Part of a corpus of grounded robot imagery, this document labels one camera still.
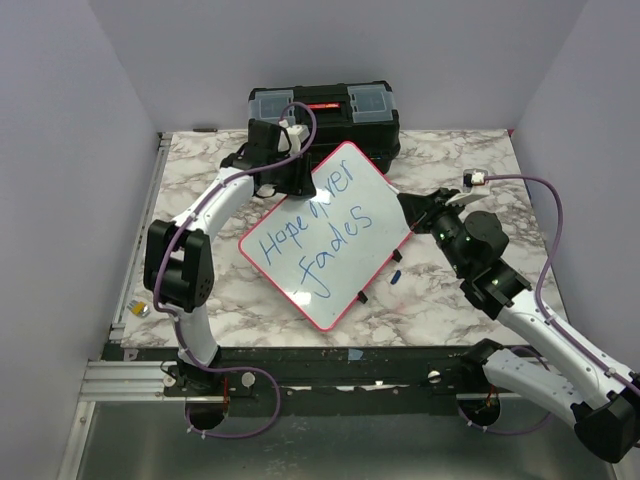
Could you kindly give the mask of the pink-framed whiteboard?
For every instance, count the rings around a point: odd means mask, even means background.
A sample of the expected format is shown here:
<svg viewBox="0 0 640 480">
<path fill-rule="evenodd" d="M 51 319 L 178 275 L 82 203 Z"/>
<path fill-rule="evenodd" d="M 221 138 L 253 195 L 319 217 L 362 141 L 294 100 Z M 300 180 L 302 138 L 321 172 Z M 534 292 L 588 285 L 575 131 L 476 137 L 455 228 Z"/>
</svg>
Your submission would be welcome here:
<svg viewBox="0 0 640 480">
<path fill-rule="evenodd" d="M 392 184 L 354 143 L 342 143 L 312 177 L 314 197 L 278 202 L 238 248 L 318 330 L 329 331 L 411 233 Z"/>
</svg>

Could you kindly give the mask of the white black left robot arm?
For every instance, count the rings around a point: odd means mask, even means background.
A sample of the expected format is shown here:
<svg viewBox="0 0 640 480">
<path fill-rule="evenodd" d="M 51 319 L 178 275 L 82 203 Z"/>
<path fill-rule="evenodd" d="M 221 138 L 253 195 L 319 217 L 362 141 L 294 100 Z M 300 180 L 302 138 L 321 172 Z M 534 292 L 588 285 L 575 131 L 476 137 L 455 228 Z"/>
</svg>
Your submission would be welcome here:
<svg viewBox="0 0 640 480">
<path fill-rule="evenodd" d="M 314 195 L 307 152 L 317 129 L 315 123 L 287 118 L 253 121 L 246 142 L 222 160 L 198 199 L 172 220 L 155 220 L 149 227 L 143 284 L 155 310 L 173 322 L 179 378 L 201 395 L 214 393 L 228 372 L 214 364 L 219 345 L 206 308 L 215 281 L 212 242 L 263 186 L 298 198 Z"/>
</svg>

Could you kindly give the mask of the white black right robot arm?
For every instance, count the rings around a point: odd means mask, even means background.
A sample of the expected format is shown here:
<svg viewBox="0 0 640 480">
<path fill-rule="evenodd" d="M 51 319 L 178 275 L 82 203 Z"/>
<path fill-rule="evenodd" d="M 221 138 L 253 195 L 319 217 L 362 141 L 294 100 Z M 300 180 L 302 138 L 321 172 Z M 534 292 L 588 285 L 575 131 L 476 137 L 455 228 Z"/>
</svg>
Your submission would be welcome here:
<svg viewBox="0 0 640 480">
<path fill-rule="evenodd" d="M 469 350 L 460 379 L 469 390 L 489 385 L 532 401 L 569 425 L 599 459 L 617 463 L 639 442 L 639 374 L 596 347 L 563 320 L 531 283 L 506 263 L 509 243 L 498 217 L 461 213 L 459 191 L 441 188 L 397 196 L 409 229 L 431 235 L 471 305 L 499 321 L 554 369 L 530 365 L 483 340 Z"/>
</svg>

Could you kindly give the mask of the blue marker cap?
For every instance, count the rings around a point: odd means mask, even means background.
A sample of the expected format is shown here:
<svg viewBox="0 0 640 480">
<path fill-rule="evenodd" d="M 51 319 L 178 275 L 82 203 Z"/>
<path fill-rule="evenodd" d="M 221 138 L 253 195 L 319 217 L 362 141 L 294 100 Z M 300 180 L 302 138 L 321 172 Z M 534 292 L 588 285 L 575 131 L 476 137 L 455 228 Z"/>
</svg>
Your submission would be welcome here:
<svg viewBox="0 0 640 480">
<path fill-rule="evenodd" d="M 402 274 L 402 272 L 400 270 L 396 270 L 394 275 L 392 276 L 392 278 L 390 280 L 390 283 L 392 285 L 395 285 L 399 281 L 399 279 L 401 277 L 401 274 Z"/>
</svg>

